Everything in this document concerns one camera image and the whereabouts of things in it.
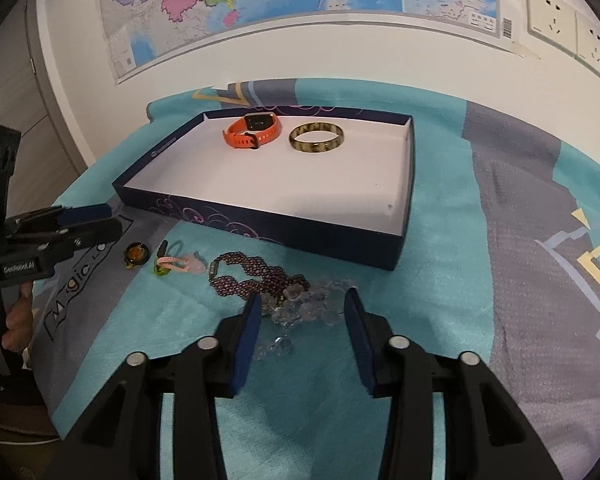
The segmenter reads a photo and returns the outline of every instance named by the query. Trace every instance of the white wall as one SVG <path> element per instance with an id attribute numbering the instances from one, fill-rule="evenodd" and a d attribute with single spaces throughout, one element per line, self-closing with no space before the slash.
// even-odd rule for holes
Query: white wall
<path id="1" fill-rule="evenodd" d="M 564 1 L 595 19 L 584 0 Z M 98 0 L 38 0 L 38 21 L 56 97 L 88 164 L 145 124 L 146 105 L 158 98 L 292 77 L 376 80 L 458 96 L 534 124 L 600 163 L 600 78 L 526 32 L 521 43 L 541 59 L 430 30 L 306 25 L 211 44 L 116 85 Z M 303 48 L 317 27 L 320 48 Z"/>

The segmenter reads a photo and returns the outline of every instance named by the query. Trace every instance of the watch face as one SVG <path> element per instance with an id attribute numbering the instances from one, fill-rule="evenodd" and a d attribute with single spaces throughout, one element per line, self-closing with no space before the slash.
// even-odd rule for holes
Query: watch face
<path id="1" fill-rule="evenodd" d="M 261 132 L 273 126 L 274 120 L 271 114 L 249 114 L 244 116 L 247 130 L 250 132 Z"/>

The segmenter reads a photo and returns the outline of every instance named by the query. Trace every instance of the ring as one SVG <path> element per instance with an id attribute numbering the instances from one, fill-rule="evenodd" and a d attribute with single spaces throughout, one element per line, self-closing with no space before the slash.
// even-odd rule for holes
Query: ring
<path id="1" fill-rule="evenodd" d="M 331 132 L 336 134 L 331 140 L 322 140 L 320 142 L 305 142 L 296 140 L 302 134 L 307 132 Z M 305 153 L 322 153 L 335 150 L 344 142 L 344 132 L 342 128 L 332 123 L 307 123 L 294 128 L 289 134 L 289 143 L 294 150 Z"/>

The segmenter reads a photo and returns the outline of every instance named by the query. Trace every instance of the orange smartwatch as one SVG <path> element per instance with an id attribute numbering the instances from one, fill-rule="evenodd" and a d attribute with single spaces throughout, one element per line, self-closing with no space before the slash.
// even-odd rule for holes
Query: orange smartwatch
<path id="1" fill-rule="evenodd" d="M 280 120 L 271 112 L 246 114 L 222 132 L 232 148 L 257 150 L 280 135 Z"/>

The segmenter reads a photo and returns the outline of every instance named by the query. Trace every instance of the person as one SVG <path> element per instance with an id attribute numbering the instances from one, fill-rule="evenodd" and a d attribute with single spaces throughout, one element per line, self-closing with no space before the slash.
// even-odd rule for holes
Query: person
<path id="1" fill-rule="evenodd" d="M 24 352 L 33 338 L 33 283 L 20 285 L 20 296 L 7 314 L 7 332 L 2 336 L 2 347 L 13 352 Z"/>

